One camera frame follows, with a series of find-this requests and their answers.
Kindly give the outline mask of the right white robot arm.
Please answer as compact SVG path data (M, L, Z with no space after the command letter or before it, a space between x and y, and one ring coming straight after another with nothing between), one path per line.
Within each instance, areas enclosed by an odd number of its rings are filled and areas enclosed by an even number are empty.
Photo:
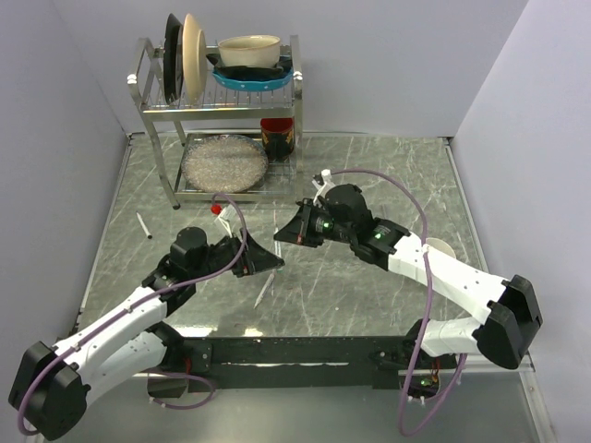
M429 320L424 336L404 345L405 360L414 367L444 354L479 353L495 365L516 369L543 324L530 280L488 274L422 244L403 226L373 216L355 185L303 199L274 238L307 247L325 241L347 244L360 260L430 285L467 312L466 318Z

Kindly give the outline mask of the green white marker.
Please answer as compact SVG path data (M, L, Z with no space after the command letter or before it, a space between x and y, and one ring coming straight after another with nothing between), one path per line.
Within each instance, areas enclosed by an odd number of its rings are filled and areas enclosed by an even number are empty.
M275 243L275 255L278 257L283 257L280 242L275 241L274 243Z

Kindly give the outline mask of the red white marker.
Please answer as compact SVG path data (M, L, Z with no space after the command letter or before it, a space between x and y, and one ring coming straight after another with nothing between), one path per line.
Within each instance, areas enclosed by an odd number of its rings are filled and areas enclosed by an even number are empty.
M275 271L273 271L273 272L272 272L272 273L269 275L269 277L268 277L268 279L265 281L265 283L263 284L263 286L262 286L262 288L261 288L261 290L260 290L260 292L259 292L259 295L257 296L257 299L256 299L256 301L255 301L255 304L254 304L254 306L253 306L253 308L254 308L254 309L257 309L257 308L258 308L258 306L259 306L259 305L260 305L260 303L262 302L263 298L265 297L266 293L267 293L267 292L270 290L270 288L272 287L272 285L273 285L273 282L274 282L274 280L275 280L275 277L276 277L276 272L275 272Z

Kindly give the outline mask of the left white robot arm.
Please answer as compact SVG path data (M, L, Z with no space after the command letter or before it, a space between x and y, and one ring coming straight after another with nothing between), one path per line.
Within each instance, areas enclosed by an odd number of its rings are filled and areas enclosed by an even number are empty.
M23 354L8 396L20 433L62 437L93 401L138 372L187 375L196 358L165 319L195 294L199 282L226 271L241 278L283 265L246 229L214 245L198 227L181 230L169 253L121 304L80 332L52 346L38 341Z

